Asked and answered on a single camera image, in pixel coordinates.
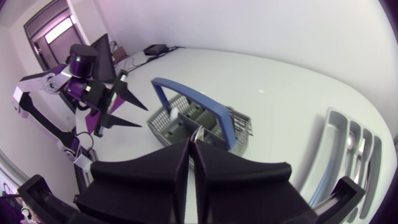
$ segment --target gray basket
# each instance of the gray basket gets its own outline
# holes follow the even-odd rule
[[[227,108],[233,121],[236,144],[228,149],[223,139],[223,130],[216,116],[202,106],[192,102],[183,95],[177,95],[169,101],[171,108],[178,108],[178,118],[171,122],[169,113],[161,107],[147,121],[149,129],[163,146],[175,144],[189,138],[193,132],[203,126],[205,128],[205,142],[230,153],[242,156],[248,146],[248,137],[252,135],[250,117],[232,108]]]

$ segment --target wire basket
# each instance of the wire basket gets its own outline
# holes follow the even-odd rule
[[[155,78],[152,84],[163,107],[149,118],[147,124],[163,146],[190,138],[197,128],[203,126],[205,142],[235,155],[243,155],[248,146],[249,135],[252,135],[250,117],[171,80]],[[161,86],[180,94],[168,101]],[[178,118],[173,121],[169,116],[171,108],[177,108],[179,112]],[[220,109],[225,110],[225,113],[219,114]]]

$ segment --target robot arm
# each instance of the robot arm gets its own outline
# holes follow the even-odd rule
[[[127,89],[124,79],[127,72],[119,74],[112,89],[105,87],[103,83],[91,77],[91,70],[96,60],[97,51],[86,45],[71,46],[70,64],[60,64],[47,72],[24,77],[17,84],[13,95],[14,109],[23,118],[31,120],[50,139],[57,143],[58,148],[64,152],[69,160],[74,162],[84,171],[90,169],[95,160],[80,145],[79,139],[73,132],[65,132],[49,121],[33,104],[29,92],[45,91],[48,94],[63,92],[71,96],[75,101],[80,101],[91,108],[95,119],[95,135],[102,136],[103,128],[113,125],[136,126],[138,124],[125,121],[110,115],[111,109],[117,97],[128,101],[144,110],[147,108]]]
[[[15,111],[31,120],[43,133],[57,143],[72,162],[78,160],[77,165],[87,171],[91,165],[91,156],[80,146],[79,139],[72,132],[65,132],[49,121],[33,104],[29,92],[44,90],[46,93],[59,94],[59,91],[71,80],[72,76],[62,72],[66,65],[59,65],[47,72],[30,75],[21,79],[13,95]]]

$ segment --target white table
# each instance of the white table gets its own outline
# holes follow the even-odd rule
[[[114,126],[95,137],[94,149],[101,161],[126,161],[162,145],[146,125],[161,107],[150,83],[155,77],[168,78],[196,89],[221,104],[232,106],[252,118],[254,136],[244,158],[260,162],[288,162],[290,183],[309,201],[314,192],[303,189],[321,138],[329,107],[366,125],[381,138],[382,166],[377,192],[365,220],[379,208],[397,166],[391,134],[375,107],[348,85],[322,74],[275,60],[212,50],[178,49],[130,73],[129,89],[149,109],[123,104],[113,114],[143,128]],[[170,99],[176,93],[165,89]],[[84,112],[77,112],[78,132],[85,130]],[[85,146],[88,139],[82,139]],[[325,167],[319,167],[323,173]],[[197,222],[195,180],[189,172],[187,223]]]

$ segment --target monitor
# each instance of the monitor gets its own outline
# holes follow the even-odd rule
[[[91,46],[99,53],[93,65],[93,78],[104,83],[113,83],[116,79],[116,72],[112,61],[108,34],[104,34]]]

